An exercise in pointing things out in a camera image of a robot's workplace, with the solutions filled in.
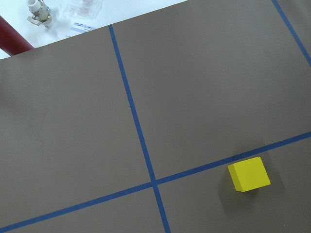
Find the yellow block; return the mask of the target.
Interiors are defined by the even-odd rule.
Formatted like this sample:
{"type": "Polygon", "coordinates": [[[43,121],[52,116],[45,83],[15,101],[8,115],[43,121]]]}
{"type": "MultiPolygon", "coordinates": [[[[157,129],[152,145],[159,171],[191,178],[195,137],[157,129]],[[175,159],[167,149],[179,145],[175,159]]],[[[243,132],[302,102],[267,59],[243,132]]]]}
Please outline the yellow block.
{"type": "Polygon", "coordinates": [[[260,157],[233,163],[228,166],[228,171],[238,192],[247,192],[271,184],[260,157]]]}

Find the paper label sheet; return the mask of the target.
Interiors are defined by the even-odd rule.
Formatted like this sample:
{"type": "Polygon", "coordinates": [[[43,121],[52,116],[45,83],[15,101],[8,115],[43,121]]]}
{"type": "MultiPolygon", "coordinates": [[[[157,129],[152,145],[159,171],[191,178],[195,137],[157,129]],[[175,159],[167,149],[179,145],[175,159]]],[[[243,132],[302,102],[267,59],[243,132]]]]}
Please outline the paper label sheet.
{"type": "Polygon", "coordinates": [[[69,38],[69,37],[77,36],[77,35],[80,35],[83,33],[90,32],[90,31],[95,30],[95,29],[96,29],[95,27],[88,26],[88,25],[85,25],[82,23],[74,22],[70,25],[68,31],[66,32],[65,37],[69,38]]]}

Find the white metal fitting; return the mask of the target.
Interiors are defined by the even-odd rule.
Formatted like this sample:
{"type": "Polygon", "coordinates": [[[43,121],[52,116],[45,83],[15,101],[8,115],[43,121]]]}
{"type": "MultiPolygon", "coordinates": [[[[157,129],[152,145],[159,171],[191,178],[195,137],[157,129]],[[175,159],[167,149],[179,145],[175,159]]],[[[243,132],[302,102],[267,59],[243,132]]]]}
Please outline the white metal fitting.
{"type": "Polygon", "coordinates": [[[28,16],[27,20],[36,25],[43,25],[45,28],[52,26],[52,14],[50,8],[43,0],[27,0],[26,4],[32,16],[28,16]]]}

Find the dark red cylinder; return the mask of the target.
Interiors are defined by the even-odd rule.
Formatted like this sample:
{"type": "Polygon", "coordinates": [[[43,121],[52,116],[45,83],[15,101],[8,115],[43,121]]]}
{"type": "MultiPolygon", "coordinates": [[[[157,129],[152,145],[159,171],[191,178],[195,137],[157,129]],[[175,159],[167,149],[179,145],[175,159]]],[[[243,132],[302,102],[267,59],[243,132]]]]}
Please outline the dark red cylinder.
{"type": "Polygon", "coordinates": [[[0,17],[0,48],[10,56],[34,49],[3,17],[0,17]]]}

